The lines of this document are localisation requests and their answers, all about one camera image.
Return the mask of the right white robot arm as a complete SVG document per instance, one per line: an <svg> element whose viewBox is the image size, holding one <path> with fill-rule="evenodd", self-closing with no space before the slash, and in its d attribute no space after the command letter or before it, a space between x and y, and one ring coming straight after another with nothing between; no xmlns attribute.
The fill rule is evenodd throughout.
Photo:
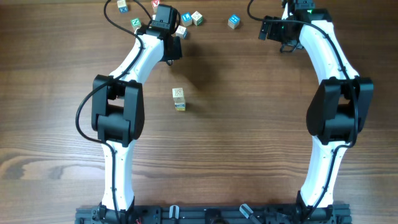
<svg viewBox="0 0 398 224"><path fill-rule="evenodd" d="M331 218L333 189L342 158L355 146L373 98L374 84L351 66L337 41L327 9L313 1L282 1L281 17L261 19L259 38L280 42L280 52L305 49L318 78L306 125L312 137L307 177L298 193L303 221Z"/></svg>

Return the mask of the white block blue base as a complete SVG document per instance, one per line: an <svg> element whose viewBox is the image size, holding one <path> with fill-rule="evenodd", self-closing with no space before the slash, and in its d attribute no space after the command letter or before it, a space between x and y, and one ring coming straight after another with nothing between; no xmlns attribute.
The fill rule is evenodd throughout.
<svg viewBox="0 0 398 224"><path fill-rule="evenodd" d="M175 108L185 108L185 103L182 104L175 104Z"/></svg>

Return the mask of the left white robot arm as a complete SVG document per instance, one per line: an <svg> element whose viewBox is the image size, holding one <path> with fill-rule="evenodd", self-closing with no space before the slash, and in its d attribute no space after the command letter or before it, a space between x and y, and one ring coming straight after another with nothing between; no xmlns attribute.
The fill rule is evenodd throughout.
<svg viewBox="0 0 398 224"><path fill-rule="evenodd" d="M132 223L132 154L145 121L143 85L158 62L171 64L182 57L180 18L172 6L158 6L150 24L138 28L136 41L122 64L93 81L91 126L105 158L105 191L98 207L102 223Z"/></svg>

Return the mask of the white patterned block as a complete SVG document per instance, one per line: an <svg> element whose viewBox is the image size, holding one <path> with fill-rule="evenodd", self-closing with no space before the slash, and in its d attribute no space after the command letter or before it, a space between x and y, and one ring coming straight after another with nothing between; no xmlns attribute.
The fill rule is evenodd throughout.
<svg viewBox="0 0 398 224"><path fill-rule="evenodd" d="M185 100L183 88L173 88L172 97L175 100Z"/></svg>

